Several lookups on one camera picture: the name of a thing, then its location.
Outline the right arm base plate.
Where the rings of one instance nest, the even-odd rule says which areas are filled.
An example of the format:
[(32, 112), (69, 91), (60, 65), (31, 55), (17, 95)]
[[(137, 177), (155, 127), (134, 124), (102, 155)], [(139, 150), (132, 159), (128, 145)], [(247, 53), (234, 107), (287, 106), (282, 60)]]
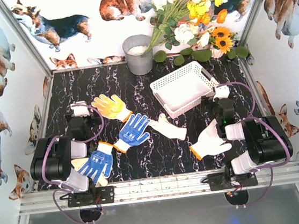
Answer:
[(202, 184), (208, 184), (211, 191), (236, 189), (237, 187), (257, 186), (258, 180), (255, 174), (235, 175), (232, 171), (224, 171), (208, 174), (201, 180)]

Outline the cream knit glove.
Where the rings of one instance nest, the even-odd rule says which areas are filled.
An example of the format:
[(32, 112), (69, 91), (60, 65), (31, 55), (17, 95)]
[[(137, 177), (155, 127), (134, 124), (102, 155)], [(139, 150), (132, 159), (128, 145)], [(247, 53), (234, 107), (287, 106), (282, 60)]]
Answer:
[(164, 113), (159, 114), (158, 120), (150, 120), (149, 126), (169, 139), (184, 141), (186, 138), (187, 129), (171, 124)]

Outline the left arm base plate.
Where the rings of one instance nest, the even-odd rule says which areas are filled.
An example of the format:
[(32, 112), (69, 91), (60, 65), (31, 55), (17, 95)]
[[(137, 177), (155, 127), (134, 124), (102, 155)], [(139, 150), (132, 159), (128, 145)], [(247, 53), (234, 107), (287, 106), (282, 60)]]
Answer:
[(114, 202), (114, 186), (97, 187), (83, 193), (70, 193), (68, 195), (68, 207), (89, 206)]

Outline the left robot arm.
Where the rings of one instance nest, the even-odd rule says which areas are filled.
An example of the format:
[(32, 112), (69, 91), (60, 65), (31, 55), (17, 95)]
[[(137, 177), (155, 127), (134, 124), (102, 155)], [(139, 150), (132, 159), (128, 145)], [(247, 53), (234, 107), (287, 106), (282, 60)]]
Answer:
[(96, 187), (93, 180), (75, 171), (71, 160), (86, 157), (87, 144), (100, 134), (90, 136), (91, 130), (102, 126), (104, 120), (94, 107), (82, 106), (86, 108), (86, 113), (65, 115), (69, 123), (68, 134), (37, 141), (30, 171), (33, 180), (55, 185), (68, 195), (94, 198)]

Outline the white glove orange cuff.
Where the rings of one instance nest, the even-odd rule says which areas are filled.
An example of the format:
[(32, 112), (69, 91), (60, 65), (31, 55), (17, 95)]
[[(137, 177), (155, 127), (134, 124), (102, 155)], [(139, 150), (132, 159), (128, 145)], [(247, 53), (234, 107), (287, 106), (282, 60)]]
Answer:
[(189, 147), (198, 160), (202, 160), (205, 156), (221, 154), (232, 148), (232, 144), (218, 136), (216, 124), (216, 120), (212, 120), (200, 133), (197, 142)]

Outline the yellow coated work glove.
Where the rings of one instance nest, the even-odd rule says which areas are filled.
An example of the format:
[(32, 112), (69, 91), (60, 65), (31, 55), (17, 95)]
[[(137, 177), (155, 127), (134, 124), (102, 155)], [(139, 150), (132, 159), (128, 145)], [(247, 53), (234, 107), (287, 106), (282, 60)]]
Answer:
[(92, 101), (91, 105), (96, 108), (103, 117), (111, 120), (119, 120), (120, 122), (126, 122), (132, 114), (132, 111), (126, 107), (126, 104), (117, 95), (108, 97), (104, 94), (100, 94), (99, 97), (96, 97)]

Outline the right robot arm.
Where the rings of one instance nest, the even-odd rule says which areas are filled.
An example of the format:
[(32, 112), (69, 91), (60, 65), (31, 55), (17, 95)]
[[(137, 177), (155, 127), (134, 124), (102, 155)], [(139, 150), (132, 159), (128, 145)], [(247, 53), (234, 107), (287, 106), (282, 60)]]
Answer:
[(215, 117), (211, 136), (220, 140), (245, 141), (246, 152), (230, 161), (223, 176), (228, 181), (253, 175), (261, 170), (286, 165), (293, 147), (283, 132), (277, 118), (273, 116), (249, 118), (237, 121), (235, 103), (229, 98), (201, 97), (201, 110), (211, 109)]

